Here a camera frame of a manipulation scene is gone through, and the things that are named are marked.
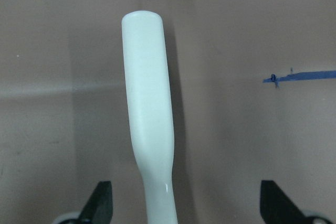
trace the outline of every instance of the narrow neck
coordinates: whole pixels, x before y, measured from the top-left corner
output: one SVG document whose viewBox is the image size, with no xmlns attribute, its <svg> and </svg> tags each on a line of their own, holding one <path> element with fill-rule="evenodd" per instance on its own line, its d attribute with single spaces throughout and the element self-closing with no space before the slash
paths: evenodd
<svg viewBox="0 0 336 224">
<path fill-rule="evenodd" d="M 173 185 L 143 177 L 148 224 L 177 224 Z"/>
</svg>

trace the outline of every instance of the gray surface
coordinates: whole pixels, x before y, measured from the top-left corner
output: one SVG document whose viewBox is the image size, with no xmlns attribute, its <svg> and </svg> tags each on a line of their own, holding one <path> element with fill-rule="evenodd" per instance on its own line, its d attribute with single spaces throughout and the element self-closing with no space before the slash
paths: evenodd
<svg viewBox="0 0 336 224">
<path fill-rule="evenodd" d="M 262 223 L 261 179 L 336 221 L 336 0 L 0 0 L 1 223 L 45 224 L 113 184 L 112 223 L 145 223 L 121 18 L 164 20 L 180 223 Z"/>
</svg>

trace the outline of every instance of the white cylindrical object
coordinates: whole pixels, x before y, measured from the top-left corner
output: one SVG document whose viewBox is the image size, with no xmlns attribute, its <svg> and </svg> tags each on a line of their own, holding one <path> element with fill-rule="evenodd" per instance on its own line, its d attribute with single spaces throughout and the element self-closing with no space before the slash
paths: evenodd
<svg viewBox="0 0 336 224">
<path fill-rule="evenodd" d="M 130 131 L 149 224 L 177 224 L 172 187 L 174 128 L 161 17 L 144 10 L 122 19 Z"/>
</svg>

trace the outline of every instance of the blue tape strip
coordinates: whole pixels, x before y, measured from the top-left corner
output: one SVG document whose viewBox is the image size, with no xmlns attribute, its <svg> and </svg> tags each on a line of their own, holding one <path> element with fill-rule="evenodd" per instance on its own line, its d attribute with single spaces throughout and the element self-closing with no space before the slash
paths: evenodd
<svg viewBox="0 0 336 224">
<path fill-rule="evenodd" d="M 319 80 L 319 79 L 332 79 L 332 78 L 336 78 L 336 70 L 292 73 L 285 77 L 280 78 L 278 78 L 275 74 L 272 74 L 271 78 L 263 80 L 263 83 L 274 82 L 276 87 L 279 87 L 280 81 L 302 81 L 302 80 Z"/>
</svg>

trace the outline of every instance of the blue painter's tape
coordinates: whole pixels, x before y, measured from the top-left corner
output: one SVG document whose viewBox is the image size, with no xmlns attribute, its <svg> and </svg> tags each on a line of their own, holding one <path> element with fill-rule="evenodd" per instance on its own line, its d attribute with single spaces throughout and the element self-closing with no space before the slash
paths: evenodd
<svg viewBox="0 0 336 224">
<path fill-rule="evenodd" d="M 280 81 L 302 81 L 302 80 L 319 80 L 319 79 L 332 79 L 332 78 L 336 78 L 336 70 L 291 73 L 285 77 L 279 77 L 279 78 L 275 74 L 272 74 L 271 78 L 263 80 L 263 83 L 274 82 L 276 87 L 279 87 Z"/>
</svg>

